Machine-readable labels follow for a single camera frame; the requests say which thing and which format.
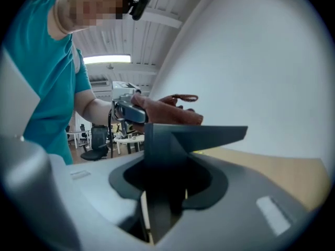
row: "teal t-shirt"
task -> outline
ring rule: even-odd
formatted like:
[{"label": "teal t-shirt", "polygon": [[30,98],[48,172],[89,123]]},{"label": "teal t-shirt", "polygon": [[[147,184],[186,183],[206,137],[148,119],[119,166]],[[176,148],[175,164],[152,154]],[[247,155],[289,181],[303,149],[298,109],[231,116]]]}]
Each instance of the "teal t-shirt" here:
[{"label": "teal t-shirt", "polygon": [[81,52],[75,73],[72,35],[54,40],[48,34],[47,16],[55,0],[27,0],[4,39],[4,47],[29,85],[40,97],[24,133],[48,153],[72,164],[65,128],[74,108],[74,94],[91,88]]}]

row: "cable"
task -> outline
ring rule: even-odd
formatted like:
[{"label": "cable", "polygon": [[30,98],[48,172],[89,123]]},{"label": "cable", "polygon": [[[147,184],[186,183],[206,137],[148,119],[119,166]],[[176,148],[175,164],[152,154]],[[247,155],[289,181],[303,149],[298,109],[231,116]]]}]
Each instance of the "cable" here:
[{"label": "cable", "polygon": [[111,133],[111,112],[112,109],[110,109],[108,113],[108,132],[109,132],[109,145],[110,145],[110,158],[113,158],[113,135]]}]

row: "ceiling light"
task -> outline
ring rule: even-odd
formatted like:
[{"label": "ceiling light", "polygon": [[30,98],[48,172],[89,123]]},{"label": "ceiling light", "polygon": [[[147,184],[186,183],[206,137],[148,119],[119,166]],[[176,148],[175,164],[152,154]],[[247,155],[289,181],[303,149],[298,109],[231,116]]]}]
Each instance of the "ceiling light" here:
[{"label": "ceiling light", "polygon": [[84,58],[85,64],[104,63],[104,62],[131,62],[130,55],[103,55],[89,56]]}]

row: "black chair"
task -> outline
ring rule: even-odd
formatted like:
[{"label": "black chair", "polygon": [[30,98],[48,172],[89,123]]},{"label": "black chair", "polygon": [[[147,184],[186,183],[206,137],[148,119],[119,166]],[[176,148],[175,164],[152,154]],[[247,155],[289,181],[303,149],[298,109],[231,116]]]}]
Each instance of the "black chair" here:
[{"label": "black chair", "polygon": [[86,150],[87,144],[81,145],[85,152],[80,157],[87,161],[97,161],[108,154],[108,147],[106,144],[107,127],[93,127],[91,129],[91,135],[92,150]]},{"label": "black chair", "polygon": [[69,131],[70,131],[70,126],[69,126],[69,125],[65,128],[65,131],[66,131],[66,132],[69,132]]},{"label": "black chair", "polygon": [[[80,130],[81,131],[85,131],[85,126],[84,124],[80,125]],[[82,137],[87,141],[87,134],[86,133],[82,133]]]}]

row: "white table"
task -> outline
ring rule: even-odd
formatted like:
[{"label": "white table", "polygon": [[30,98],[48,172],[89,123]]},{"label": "white table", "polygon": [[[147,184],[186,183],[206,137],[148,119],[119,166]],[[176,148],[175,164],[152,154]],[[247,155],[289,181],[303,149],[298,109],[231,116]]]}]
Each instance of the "white table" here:
[{"label": "white table", "polygon": [[140,145],[139,143],[140,142],[143,142],[144,141],[144,135],[139,135],[139,136],[136,136],[135,139],[132,139],[132,138],[128,138],[128,139],[114,139],[114,142],[116,142],[117,144],[117,153],[120,154],[120,143],[125,143],[125,144],[128,144],[128,143],[137,143],[138,145],[138,149],[140,149]]},{"label": "white table", "polygon": [[75,148],[77,149],[78,148],[78,146],[77,146],[77,137],[78,137],[78,141],[80,142],[80,136],[79,135],[81,133],[87,133],[87,140],[90,143],[90,146],[92,148],[92,140],[91,140],[91,131],[90,130],[69,131],[69,132],[67,132],[67,135],[73,135],[74,136],[74,145],[75,145]]}]

